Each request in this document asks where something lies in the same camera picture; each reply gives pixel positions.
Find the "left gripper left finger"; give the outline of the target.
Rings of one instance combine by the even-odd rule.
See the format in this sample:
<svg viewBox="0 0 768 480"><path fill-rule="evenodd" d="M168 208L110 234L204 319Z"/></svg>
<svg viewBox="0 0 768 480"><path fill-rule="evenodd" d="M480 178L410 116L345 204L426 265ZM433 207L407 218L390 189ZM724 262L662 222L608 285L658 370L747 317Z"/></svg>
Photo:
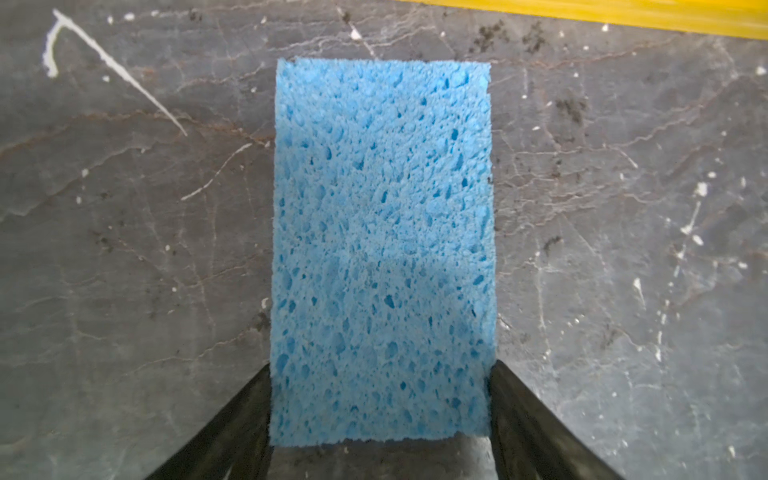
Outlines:
<svg viewBox="0 0 768 480"><path fill-rule="evenodd" d="M270 366L265 365L150 479L265 479L270 445Z"/></svg>

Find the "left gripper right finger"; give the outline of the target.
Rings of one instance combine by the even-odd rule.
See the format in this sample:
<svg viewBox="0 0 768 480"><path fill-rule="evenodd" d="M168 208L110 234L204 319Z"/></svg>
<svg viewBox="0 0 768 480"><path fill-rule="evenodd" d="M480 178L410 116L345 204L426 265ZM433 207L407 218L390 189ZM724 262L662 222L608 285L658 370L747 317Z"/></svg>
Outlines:
<svg viewBox="0 0 768 480"><path fill-rule="evenodd" d="M619 479L501 360L488 390L491 447L500 479Z"/></svg>

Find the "blue sponge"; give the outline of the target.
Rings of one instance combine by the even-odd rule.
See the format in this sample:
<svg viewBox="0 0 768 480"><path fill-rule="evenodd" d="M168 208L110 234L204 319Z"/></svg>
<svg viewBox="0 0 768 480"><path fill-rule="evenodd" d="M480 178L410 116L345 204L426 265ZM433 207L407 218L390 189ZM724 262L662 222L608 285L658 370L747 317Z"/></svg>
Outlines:
<svg viewBox="0 0 768 480"><path fill-rule="evenodd" d="M490 432L490 67L276 71L271 442Z"/></svg>

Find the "yellow pink blue shelf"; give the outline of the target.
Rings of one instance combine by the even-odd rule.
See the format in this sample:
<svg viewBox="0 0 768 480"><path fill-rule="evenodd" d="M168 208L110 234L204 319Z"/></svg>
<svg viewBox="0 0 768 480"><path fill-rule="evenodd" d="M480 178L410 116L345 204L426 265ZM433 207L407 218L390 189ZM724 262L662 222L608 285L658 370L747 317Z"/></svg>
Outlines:
<svg viewBox="0 0 768 480"><path fill-rule="evenodd" d="M737 38L767 38L767 0L424 0L425 4Z"/></svg>

